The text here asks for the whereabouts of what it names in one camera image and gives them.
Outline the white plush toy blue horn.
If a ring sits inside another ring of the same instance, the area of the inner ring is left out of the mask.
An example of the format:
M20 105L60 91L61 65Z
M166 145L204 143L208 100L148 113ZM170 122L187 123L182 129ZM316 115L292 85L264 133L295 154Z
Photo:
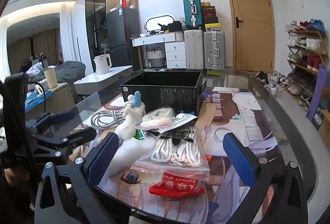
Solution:
M140 91L136 91L134 95L129 95L124 103L124 121L115 129L119 139L128 140L135 136L135 125L141 122L144 112L145 104L141 100Z

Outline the green snack packet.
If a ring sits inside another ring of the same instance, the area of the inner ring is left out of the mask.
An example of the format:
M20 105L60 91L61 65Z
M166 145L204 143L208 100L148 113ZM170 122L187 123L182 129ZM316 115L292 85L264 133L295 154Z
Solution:
M137 129L134 138L137 140L146 140L152 138L152 135L148 131Z

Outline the red balloon glue bag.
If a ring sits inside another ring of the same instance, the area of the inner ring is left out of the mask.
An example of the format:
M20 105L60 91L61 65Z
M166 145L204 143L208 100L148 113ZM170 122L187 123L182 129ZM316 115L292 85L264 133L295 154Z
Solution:
M163 173L161 181L152 185L149 193L155 196L181 199L204 194L205 189L196 179Z

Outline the white medicine sachet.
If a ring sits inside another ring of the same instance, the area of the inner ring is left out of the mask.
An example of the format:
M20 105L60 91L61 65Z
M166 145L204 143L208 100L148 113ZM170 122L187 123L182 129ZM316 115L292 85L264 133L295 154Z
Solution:
M174 117L174 120L171 123L166 123L165 125L162 125L162 126L158 125L156 127L152 127L150 129L148 129L148 131L165 133L172 129L181 127L181 126L185 125L186 123L189 123L196 119L197 119L197 116L194 116L192 114L180 113Z

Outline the black cardboard box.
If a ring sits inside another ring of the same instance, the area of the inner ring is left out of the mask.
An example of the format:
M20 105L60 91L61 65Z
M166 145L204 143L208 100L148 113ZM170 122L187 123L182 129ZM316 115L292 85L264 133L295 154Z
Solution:
M201 70L144 71L121 85L124 100L141 93L145 111L171 107L174 112L199 114L202 92L206 88Z

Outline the wooden low cabinet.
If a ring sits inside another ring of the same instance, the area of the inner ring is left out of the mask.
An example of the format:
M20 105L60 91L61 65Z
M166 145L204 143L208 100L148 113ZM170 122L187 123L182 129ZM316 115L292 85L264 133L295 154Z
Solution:
M47 90L45 95L45 100L43 95L36 93L27 97L25 101L26 121L37 118L44 112L58 114L75 106L68 83L59 83L56 88Z

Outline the brown cardboard box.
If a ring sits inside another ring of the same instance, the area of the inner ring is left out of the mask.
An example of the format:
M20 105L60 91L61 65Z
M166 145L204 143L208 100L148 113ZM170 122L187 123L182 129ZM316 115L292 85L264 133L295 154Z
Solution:
M330 150L330 115L329 110L317 108L312 117L313 126L318 131L319 136L323 140L327 149Z

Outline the black refrigerator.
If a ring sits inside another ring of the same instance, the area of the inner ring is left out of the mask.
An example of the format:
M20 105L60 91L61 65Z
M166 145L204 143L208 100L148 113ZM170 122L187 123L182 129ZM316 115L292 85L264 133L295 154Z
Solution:
M131 65L140 70L138 49L131 38L140 34L140 19L137 9L121 7L106 14L108 53L112 67Z

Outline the white vanity desk with drawers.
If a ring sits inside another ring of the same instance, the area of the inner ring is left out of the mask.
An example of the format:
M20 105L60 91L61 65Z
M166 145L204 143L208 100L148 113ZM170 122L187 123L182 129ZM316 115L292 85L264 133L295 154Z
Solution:
M186 48L183 32L170 32L132 38L133 47L164 45L168 69L186 69Z

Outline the oval vanity mirror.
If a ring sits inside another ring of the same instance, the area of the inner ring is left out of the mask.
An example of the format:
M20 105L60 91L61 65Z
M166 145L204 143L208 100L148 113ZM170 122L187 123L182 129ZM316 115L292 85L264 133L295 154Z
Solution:
M175 17L169 14L151 17L145 21L144 28L147 32L166 31L169 24L175 21Z

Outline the white suitcase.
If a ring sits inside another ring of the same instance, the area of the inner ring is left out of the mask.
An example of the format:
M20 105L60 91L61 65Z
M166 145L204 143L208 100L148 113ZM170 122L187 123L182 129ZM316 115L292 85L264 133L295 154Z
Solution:
M184 31L186 66L188 69L204 68L203 31L200 29Z

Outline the wooden shoe rack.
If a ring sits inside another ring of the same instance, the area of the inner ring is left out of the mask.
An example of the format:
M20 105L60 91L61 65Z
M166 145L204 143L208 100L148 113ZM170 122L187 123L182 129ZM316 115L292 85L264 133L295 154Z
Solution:
M286 91L308 110L316 92L320 67L329 60L328 37L320 31L302 28L288 30L287 33L291 71L287 75L290 84Z

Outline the silver suitcase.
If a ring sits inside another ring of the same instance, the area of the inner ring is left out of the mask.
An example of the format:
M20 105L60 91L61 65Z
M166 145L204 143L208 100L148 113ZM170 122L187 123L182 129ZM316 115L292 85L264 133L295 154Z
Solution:
M225 34L222 31L204 32L204 66L206 69L225 69Z

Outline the stacked shoe boxes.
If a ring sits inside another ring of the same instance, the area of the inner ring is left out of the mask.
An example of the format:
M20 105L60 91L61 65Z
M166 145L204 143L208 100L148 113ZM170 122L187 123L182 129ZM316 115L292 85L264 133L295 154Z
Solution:
M220 29L222 27L219 22L215 6L210 2L202 2L201 9L203 14L204 29Z

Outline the wooden door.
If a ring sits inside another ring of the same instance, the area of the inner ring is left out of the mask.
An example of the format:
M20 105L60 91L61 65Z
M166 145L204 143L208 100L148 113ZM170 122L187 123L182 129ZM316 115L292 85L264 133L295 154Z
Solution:
M271 73L275 62L275 26L271 0L229 0L236 70Z

